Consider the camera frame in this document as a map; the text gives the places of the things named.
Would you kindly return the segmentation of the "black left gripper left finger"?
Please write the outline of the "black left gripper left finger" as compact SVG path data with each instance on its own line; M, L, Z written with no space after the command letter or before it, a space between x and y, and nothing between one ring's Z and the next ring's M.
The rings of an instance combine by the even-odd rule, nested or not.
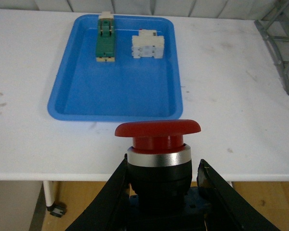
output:
M127 155L89 206L68 226L68 231L124 231L129 209L130 181Z

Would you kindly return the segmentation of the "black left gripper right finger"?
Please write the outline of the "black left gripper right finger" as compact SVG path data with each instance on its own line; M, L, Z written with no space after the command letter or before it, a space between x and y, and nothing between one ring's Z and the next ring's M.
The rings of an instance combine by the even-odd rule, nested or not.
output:
M210 203L209 231L277 231L277 228L225 181L204 159L197 170L199 194Z

